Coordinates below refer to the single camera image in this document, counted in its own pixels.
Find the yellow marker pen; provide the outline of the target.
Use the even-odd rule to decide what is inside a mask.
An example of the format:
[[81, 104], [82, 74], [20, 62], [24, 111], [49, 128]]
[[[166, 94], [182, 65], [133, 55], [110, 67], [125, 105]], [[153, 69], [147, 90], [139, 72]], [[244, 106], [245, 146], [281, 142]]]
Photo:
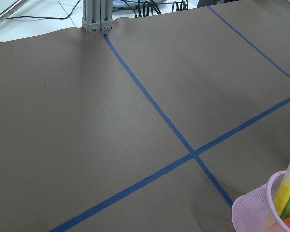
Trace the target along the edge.
[[273, 204], [279, 216], [283, 214], [290, 198], [290, 163], [274, 197]]

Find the brown paper table mat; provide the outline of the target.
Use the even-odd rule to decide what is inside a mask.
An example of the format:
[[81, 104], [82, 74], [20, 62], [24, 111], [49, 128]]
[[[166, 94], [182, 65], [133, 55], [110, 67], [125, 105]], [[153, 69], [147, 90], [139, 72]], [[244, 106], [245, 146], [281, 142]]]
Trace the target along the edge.
[[290, 161], [290, 4], [0, 43], [0, 232], [232, 232]]

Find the long grabber stick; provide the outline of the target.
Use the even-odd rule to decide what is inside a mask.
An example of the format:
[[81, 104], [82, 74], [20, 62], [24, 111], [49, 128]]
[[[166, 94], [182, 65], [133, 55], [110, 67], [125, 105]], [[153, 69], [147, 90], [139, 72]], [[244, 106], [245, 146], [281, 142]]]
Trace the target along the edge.
[[29, 0], [16, 0], [10, 6], [8, 6], [5, 10], [0, 13], [0, 23], [2, 23], [5, 19], [7, 19], [10, 15], [20, 9], [24, 4], [26, 4]]

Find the aluminium frame post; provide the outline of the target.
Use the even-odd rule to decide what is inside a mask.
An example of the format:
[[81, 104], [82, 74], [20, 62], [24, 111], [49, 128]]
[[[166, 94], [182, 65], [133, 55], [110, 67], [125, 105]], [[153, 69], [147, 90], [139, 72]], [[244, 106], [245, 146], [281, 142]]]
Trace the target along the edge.
[[84, 0], [82, 26], [86, 32], [108, 31], [112, 28], [112, 0]]

